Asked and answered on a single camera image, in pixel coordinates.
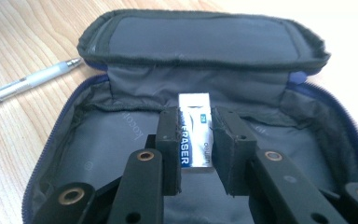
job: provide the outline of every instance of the wood grain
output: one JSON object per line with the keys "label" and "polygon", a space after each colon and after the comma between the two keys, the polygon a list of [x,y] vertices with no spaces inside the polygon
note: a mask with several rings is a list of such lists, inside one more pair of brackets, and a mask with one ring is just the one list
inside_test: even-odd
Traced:
{"label": "wood grain", "polygon": [[[267,14],[299,21],[333,56],[310,82],[330,90],[358,123],[358,1],[59,1],[0,0],[0,86],[78,56],[83,31],[104,12],[153,8]],[[26,184],[62,106],[87,77],[81,66],[0,105],[0,223],[21,223]]]}

